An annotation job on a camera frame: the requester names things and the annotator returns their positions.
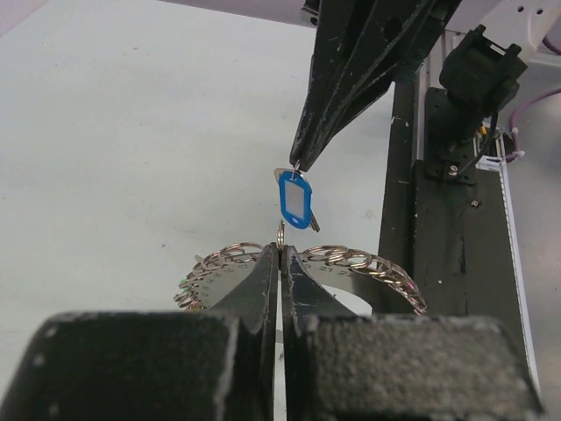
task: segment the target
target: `blue key tag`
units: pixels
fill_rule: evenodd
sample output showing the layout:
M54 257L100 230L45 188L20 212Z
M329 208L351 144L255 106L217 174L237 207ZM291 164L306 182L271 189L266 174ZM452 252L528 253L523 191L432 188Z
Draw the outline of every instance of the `blue key tag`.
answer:
M312 220L312 188L295 171L279 177L280 213L292 226L304 230Z

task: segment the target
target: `white backdrop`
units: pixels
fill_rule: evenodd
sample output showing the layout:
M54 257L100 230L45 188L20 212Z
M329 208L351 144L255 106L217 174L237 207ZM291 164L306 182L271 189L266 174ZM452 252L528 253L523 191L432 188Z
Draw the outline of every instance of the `white backdrop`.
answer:
M0 39L0 396L64 310L172 310L206 254L274 241L312 30L154 0L51 0ZM391 95L309 172L322 231L377 251Z

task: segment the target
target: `cable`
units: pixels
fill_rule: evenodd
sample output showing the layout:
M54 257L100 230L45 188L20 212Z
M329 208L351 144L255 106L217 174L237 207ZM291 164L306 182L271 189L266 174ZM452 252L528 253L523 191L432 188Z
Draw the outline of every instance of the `cable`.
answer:
M473 157L471 161L465 164L464 167L458 171L458 173L454 177L454 180L457 180L465 171L467 171L469 168L477 164L481 159L481 157L485 155L487 149L489 149L489 146L491 145L491 142L494 139L495 132L497 131L498 121L499 121L499 113L494 112L493 115L491 116L491 126L489 127L489 130L487 131L487 135L482 142L481 149L479 150L477 155Z
M545 47L548 50L550 50L552 53L555 53L557 55L561 55L561 48L559 48L558 46L553 44L553 42L551 42L550 37L545 37L542 42L545 45Z
M507 162L512 162L515 161L519 156L523 156L524 155L524 151L522 151L520 149L520 141L518 139L518 126L517 126L517 121L518 121L518 117L520 116L520 114L525 111L528 107L530 107L530 105L537 103L538 101L541 101L545 98L548 98L550 96L554 96L556 94L560 94L561 93L561 88L557 88L554 90L550 90L549 92L545 92L544 94L535 97L534 99L530 99L527 103L523 103L522 105L520 105L518 108L516 108L513 113L510 115L510 119L508 121L508 126L510 129L510 135L512 137L513 142L515 143L515 151L512 153L509 153L507 156L505 156L505 160Z

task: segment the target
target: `key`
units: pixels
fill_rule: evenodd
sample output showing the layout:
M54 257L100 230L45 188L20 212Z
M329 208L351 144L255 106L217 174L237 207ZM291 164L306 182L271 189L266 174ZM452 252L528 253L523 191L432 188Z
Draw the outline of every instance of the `key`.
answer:
M304 175L298 171L295 171L293 168L276 168L274 170L274 178L277 181L277 183L279 182L279 179L281 178L281 175L283 173L286 172L290 172L292 174L295 175L299 175L306 183L308 183L308 181L306 180L306 177L304 177ZM317 222L317 218L316 215L314 215L314 212L310 209L310 214L311 214L311 222L309 223L309 227L315 231L315 232L319 232L320 227L319 227L319 223Z

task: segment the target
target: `black metal frame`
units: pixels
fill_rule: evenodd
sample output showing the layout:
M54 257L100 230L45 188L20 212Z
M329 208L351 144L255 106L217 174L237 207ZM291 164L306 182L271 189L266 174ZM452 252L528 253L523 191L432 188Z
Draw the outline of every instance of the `black metal frame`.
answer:
M415 84L396 84L379 254L406 268L432 314L489 316L524 334L499 173L474 170L477 184L428 178L416 161Z

